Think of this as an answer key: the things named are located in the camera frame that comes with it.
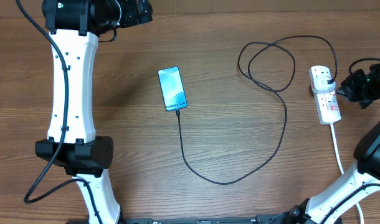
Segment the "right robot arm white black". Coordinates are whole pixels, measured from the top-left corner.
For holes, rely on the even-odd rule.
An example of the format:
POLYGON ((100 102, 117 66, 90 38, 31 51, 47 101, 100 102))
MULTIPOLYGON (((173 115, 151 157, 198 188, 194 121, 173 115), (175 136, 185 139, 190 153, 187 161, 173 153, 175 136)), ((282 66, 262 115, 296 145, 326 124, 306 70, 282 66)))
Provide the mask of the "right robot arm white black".
MULTIPOLYGON (((369 73, 350 70, 337 94, 362 109, 380 99, 380 58, 371 58, 369 73)), ((380 122, 360 140, 349 169, 322 193, 305 199, 271 223, 341 223, 341 215, 359 201, 380 191, 380 122)))

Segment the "blue Galaxy S24+ smartphone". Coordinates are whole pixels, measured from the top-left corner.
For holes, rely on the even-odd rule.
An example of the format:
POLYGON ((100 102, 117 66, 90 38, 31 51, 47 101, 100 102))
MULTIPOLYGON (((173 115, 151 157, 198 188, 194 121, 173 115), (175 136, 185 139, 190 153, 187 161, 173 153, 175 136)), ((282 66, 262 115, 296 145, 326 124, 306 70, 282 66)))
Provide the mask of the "blue Galaxy S24+ smartphone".
POLYGON ((171 67, 159 70, 158 77, 166 111, 186 108, 188 101, 179 68, 171 67))

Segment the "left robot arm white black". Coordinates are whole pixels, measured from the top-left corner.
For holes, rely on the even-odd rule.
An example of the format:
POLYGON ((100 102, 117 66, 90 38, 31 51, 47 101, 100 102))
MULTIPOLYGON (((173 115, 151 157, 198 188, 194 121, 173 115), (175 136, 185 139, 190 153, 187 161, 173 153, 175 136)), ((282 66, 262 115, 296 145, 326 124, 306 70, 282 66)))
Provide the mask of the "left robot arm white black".
POLYGON ((123 223, 109 168, 113 140, 97 136, 92 113, 93 65, 100 36, 150 22, 148 0, 48 0, 42 3, 52 40, 54 93, 47 137, 36 155, 63 167, 83 195, 89 223, 123 223))

